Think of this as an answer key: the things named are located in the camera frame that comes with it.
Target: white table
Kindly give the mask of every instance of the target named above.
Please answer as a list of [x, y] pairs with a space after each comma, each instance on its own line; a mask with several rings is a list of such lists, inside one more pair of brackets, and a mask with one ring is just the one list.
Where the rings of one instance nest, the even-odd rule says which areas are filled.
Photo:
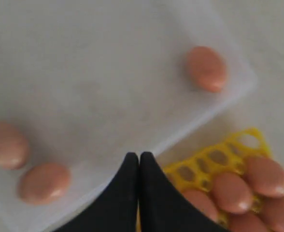
[[[284, 166], [284, 0], [213, 0], [213, 3], [243, 47], [259, 78], [259, 87], [158, 160], [166, 165], [190, 156], [199, 147], [220, 141], [229, 132], [258, 127]], [[0, 220], [0, 232], [7, 231]]]

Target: white surface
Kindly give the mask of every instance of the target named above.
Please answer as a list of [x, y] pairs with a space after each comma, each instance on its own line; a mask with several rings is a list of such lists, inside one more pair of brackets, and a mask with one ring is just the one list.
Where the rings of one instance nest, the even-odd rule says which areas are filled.
[[[182, 56], [197, 44], [227, 60], [222, 94], [185, 80]], [[73, 175], [64, 198], [31, 207], [15, 195], [25, 169], [0, 170], [0, 217], [12, 231], [42, 231], [96, 196], [127, 151], [159, 154], [253, 77], [205, 0], [0, 0], [0, 118], [30, 138], [32, 164], [56, 160]]]

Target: white plastic tray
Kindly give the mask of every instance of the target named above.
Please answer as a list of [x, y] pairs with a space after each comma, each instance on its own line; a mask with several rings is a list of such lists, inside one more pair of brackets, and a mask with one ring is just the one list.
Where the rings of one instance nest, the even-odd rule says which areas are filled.
[[[195, 45], [227, 60], [223, 93], [187, 81]], [[33, 147], [28, 167], [0, 170], [0, 216], [13, 232], [42, 231], [97, 196], [126, 152], [159, 154], [254, 84], [207, 0], [0, 0], [0, 119]], [[23, 204], [19, 176], [48, 160], [70, 167], [69, 193]]]

